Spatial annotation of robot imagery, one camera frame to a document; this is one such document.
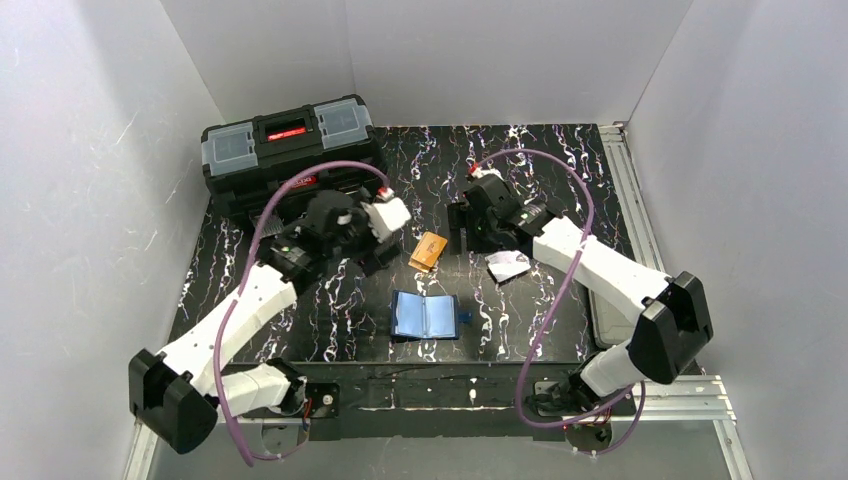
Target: marble pattern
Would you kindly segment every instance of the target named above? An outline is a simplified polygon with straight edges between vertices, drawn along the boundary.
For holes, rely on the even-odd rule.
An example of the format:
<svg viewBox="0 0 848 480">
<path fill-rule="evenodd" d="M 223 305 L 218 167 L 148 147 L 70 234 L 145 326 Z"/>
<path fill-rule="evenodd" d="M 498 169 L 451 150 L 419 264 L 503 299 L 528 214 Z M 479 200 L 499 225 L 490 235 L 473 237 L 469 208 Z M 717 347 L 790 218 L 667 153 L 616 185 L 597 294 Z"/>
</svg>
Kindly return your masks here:
<svg viewBox="0 0 848 480">
<path fill-rule="evenodd" d="M 412 212 L 401 233 L 404 254 L 392 266 L 365 278 L 342 260 L 322 283 L 303 292 L 295 308 L 271 320 L 234 361 L 258 362 L 274 356 L 292 361 L 521 361 L 538 333 L 563 273 L 534 262 L 528 274 L 503 287 L 494 284 L 482 255 L 443 255 L 424 274 L 406 265 L 426 231 L 447 237 L 446 205 L 467 185 L 468 166 L 505 148 L 550 152 L 574 166 L 588 182 L 596 205 L 593 233 L 632 258 L 624 221 L 596 125 L 513 125 L 381 128 L 392 187 Z M 559 202 L 563 213 L 582 225 L 585 199 L 565 171 L 545 159 L 515 156 L 497 167 L 525 198 Z M 236 286 L 244 268 L 249 237 L 211 208 L 206 213 L 186 276 L 170 339 L 187 332 Z M 456 294 L 472 313 L 456 341 L 395 342 L 389 336 L 389 304 L 394 289 Z M 575 285 L 556 313 L 537 352 L 542 361 L 579 362 L 594 351 L 588 321 L 588 294 Z"/>
</svg>

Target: open book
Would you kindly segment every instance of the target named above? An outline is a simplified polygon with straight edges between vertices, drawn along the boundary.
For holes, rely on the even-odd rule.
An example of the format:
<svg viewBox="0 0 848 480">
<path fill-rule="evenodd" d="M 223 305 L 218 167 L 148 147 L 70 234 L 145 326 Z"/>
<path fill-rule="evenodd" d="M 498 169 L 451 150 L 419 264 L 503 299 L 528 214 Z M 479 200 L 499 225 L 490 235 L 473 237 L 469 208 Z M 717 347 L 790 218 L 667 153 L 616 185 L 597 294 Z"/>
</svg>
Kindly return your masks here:
<svg viewBox="0 0 848 480">
<path fill-rule="evenodd" d="M 424 297 L 395 290 L 392 335 L 416 339 L 459 338 L 459 302 L 455 295 Z"/>
</svg>

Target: small orange book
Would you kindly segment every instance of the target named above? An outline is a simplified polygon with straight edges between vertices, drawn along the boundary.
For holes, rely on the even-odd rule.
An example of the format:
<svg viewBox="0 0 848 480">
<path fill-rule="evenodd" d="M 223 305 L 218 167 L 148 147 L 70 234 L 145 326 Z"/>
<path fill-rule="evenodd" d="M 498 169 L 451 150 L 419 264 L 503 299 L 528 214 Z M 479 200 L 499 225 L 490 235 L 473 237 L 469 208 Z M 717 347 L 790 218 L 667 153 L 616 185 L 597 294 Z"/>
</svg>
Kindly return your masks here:
<svg viewBox="0 0 848 480">
<path fill-rule="evenodd" d="M 436 265 L 442 250 L 448 244 L 448 240 L 440 237 L 432 232 L 424 232 L 424 236 L 412 252 L 412 258 L 409 259 L 409 266 L 417 268 L 422 272 L 429 272 Z"/>
</svg>

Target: toolbox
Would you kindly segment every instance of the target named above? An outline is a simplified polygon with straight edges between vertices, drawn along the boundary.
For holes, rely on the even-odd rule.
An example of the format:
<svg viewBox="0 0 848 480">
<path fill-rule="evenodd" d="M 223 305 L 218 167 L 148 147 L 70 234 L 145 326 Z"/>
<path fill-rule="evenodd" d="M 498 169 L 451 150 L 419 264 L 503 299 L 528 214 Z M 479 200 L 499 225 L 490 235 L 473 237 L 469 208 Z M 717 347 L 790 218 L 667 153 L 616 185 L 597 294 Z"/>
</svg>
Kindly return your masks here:
<svg viewBox="0 0 848 480">
<path fill-rule="evenodd" d="M 300 171 L 333 160 L 353 160 L 386 173 L 368 108 L 358 95 L 209 127 L 201 137 L 203 176 L 216 212 L 253 229 L 274 192 Z M 339 168 L 300 181 L 275 213 L 290 222 L 320 190 L 372 195 L 380 180 L 370 172 Z"/>
</svg>

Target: gray wall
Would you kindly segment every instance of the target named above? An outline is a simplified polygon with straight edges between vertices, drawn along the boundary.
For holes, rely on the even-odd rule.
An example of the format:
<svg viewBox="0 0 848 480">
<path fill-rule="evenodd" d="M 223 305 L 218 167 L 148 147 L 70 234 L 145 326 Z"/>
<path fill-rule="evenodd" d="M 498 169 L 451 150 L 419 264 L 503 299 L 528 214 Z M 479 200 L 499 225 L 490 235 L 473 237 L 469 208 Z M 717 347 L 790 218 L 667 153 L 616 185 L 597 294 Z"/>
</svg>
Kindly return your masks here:
<svg viewBox="0 0 848 480">
<path fill-rule="evenodd" d="M 228 121 L 359 93 L 381 125 L 630 118 L 691 0 L 163 0 Z"/>
<path fill-rule="evenodd" d="M 670 270 L 707 288 L 758 478 L 844 478 L 848 4 L 696 0 L 632 118 Z"/>
<path fill-rule="evenodd" d="M 0 478 L 122 474 L 220 120 L 158 2 L 0 2 Z"/>
</svg>

